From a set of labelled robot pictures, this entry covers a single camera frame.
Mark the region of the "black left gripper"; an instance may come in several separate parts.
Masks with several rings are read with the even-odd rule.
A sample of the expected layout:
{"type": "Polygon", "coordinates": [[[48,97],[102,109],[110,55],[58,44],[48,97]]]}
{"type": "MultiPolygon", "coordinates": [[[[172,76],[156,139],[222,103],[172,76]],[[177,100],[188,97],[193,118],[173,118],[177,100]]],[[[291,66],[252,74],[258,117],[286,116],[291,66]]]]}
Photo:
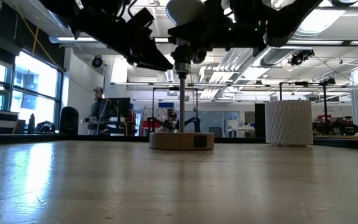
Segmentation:
{"type": "Polygon", "coordinates": [[[102,13],[102,33],[100,42],[121,55],[128,55],[127,63],[135,67],[167,71],[173,68],[169,60],[159,51],[150,38],[154,17],[141,9],[130,20],[102,13]]]}

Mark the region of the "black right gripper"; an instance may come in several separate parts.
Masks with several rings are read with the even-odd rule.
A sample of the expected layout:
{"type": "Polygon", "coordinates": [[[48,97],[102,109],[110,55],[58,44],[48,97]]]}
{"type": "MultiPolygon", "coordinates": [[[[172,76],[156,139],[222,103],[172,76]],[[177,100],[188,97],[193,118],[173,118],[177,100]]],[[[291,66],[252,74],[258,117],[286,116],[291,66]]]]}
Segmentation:
{"type": "Polygon", "coordinates": [[[221,0],[206,0],[204,5],[206,24],[183,24],[168,30],[170,43],[192,47],[194,64],[204,62],[206,49],[229,48],[226,39],[228,19],[224,15],[221,0]]]}

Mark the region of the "white reflector lightbulb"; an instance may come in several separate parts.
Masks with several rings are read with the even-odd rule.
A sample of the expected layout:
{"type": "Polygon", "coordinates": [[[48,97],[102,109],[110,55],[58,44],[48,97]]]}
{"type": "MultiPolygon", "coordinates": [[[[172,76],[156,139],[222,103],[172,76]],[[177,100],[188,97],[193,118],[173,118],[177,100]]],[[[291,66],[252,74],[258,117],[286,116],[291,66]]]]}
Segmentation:
{"type": "Polygon", "coordinates": [[[201,0],[169,0],[166,14],[175,26],[191,22],[204,11],[201,0]]]}

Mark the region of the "black lamp socket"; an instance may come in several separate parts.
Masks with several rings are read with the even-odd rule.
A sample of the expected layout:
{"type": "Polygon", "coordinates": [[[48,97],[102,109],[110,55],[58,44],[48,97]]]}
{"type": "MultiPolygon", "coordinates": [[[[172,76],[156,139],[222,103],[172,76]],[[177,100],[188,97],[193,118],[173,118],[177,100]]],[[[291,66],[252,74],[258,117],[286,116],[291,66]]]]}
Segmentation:
{"type": "Polygon", "coordinates": [[[185,80],[191,70],[191,60],[194,51],[190,49],[190,42],[177,39],[177,47],[172,52],[175,61],[175,73],[180,80],[180,124],[176,133],[151,133],[149,148],[166,151],[206,151],[214,149],[214,135],[212,133],[185,132],[185,80]]]}

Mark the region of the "person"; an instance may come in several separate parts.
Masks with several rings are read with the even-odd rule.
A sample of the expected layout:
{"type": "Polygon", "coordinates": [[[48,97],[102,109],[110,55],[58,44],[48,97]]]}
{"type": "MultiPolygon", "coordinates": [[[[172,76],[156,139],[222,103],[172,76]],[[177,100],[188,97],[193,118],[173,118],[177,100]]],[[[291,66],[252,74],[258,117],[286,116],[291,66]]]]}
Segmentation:
{"type": "Polygon", "coordinates": [[[170,113],[168,118],[160,123],[159,133],[175,133],[178,131],[178,120],[175,112],[170,113]]]}
{"type": "Polygon", "coordinates": [[[94,103],[91,105],[91,113],[84,118],[82,122],[88,123],[88,134],[97,136],[99,132],[105,127],[101,124],[102,120],[107,120],[109,116],[110,102],[103,98],[103,89],[97,86],[93,89],[94,103]]]}

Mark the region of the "long ceiling light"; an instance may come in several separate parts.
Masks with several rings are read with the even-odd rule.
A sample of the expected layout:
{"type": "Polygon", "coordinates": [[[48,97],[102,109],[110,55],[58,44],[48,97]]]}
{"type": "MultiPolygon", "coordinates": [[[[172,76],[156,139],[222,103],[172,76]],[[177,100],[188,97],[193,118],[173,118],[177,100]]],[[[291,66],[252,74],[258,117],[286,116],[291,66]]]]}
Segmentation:
{"type": "Polygon", "coordinates": [[[358,40],[289,40],[287,45],[358,47],[358,40]]]}
{"type": "MultiPolygon", "coordinates": [[[[92,37],[79,37],[79,38],[75,39],[74,37],[55,37],[55,36],[50,36],[49,41],[51,41],[52,43],[98,42],[98,40],[96,40],[92,37]]],[[[169,43],[168,38],[166,38],[166,37],[156,37],[156,38],[154,38],[154,41],[157,44],[168,44],[169,43]]]]}

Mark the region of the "black rounded bin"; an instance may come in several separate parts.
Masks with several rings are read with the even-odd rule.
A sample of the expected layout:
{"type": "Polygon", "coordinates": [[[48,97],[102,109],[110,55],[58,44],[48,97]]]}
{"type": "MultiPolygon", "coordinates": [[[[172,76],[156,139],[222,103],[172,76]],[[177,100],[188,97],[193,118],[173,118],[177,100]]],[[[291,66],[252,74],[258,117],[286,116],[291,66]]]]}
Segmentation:
{"type": "Polygon", "coordinates": [[[78,111],[73,107],[63,107],[60,113],[59,133],[71,136],[78,134],[78,111]]]}

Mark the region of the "black partition panel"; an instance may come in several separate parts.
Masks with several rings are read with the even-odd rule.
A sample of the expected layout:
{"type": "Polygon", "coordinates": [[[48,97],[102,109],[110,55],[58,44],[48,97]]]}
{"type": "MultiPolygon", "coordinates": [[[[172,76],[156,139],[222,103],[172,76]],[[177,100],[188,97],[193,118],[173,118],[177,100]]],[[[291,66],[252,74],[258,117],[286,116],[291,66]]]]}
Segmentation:
{"type": "Polygon", "coordinates": [[[255,104],[255,136],[265,138],[265,105],[255,104]]]}

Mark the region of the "large window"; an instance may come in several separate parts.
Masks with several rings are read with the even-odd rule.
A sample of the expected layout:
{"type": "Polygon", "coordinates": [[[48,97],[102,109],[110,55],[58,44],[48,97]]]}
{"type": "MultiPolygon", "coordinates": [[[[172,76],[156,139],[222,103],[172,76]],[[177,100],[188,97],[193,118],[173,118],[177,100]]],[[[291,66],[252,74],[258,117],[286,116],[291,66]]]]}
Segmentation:
{"type": "Polygon", "coordinates": [[[0,114],[13,115],[9,130],[34,119],[56,123],[62,73],[40,58],[21,51],[12,64],[0,61],[0,114]]]}

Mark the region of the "dark bag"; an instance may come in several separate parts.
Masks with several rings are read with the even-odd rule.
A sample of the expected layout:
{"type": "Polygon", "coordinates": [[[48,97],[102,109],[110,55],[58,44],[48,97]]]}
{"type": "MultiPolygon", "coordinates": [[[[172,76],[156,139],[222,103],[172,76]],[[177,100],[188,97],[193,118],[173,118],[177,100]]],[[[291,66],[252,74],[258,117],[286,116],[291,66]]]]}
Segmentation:
{"type": "Polygon", "coordinates": [[[49,121],[43,121],[36,125],[34,128],[34,133],[36,134],[54,134],[55,125],[49,121]]]}

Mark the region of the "dark water bottle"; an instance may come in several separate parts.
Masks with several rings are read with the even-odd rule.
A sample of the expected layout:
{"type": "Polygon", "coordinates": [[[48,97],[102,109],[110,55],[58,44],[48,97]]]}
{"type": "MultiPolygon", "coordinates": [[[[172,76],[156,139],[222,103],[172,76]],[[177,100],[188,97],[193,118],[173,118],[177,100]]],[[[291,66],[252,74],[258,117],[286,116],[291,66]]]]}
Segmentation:
{"type": "Polygon", "coordinates": [[[28,134],[34,134],[34,129],[35,129],[35,115],[32,113],[30,115],[28,128],[27,128],[27,133],[28,134]]]}

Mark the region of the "metal ventilation duct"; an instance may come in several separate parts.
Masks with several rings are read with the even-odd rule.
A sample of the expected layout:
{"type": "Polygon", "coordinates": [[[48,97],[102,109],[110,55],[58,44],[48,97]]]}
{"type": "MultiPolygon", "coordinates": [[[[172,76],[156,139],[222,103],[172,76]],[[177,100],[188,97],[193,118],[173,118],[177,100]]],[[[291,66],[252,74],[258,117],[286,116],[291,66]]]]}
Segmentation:
{"type": "Polygon", "coordinates": [[[267,53],[260,59],[261,67],[273,67],[285,58],[301,52],[302,50],[313,51],[312,47],[280,47],[280,48],[270,48],[267,53]]]}

